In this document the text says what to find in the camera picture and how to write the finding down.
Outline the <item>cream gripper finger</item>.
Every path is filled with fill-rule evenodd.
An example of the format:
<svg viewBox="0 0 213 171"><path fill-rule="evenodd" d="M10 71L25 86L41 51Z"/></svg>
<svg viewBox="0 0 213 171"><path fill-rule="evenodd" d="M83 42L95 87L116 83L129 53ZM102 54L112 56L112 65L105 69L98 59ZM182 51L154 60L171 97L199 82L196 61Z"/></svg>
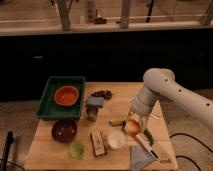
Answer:
<svg viewBox="0 0 213 171"><path fill-rule="evenodd" d="M141 124L141 132L143 133L145 131L145 129L147 128L148 117L141 117L140 124Z"/></svg>
<svg viewBox="0 0 213 171"><path fill-rule="evenodd" d="M131 117L132 117L132 114L127 114L127 117L126 117L126 124L127 124L129 121L132 120Z"/></svg>

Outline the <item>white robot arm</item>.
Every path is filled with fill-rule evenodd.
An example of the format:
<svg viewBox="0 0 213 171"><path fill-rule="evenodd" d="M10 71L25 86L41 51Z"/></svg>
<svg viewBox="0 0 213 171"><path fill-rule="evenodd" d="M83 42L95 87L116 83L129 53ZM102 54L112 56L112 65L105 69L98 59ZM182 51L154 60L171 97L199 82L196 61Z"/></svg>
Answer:
<svg viewBox="0 0 213 171"><path fill-rule="evenodd" d="M193 114L213 132L213 101L179 85L172 70L148 69L143 75L143 82L143 87L130 102L130 112L142 117L150 115L158 96L161 95Z"/></svg>

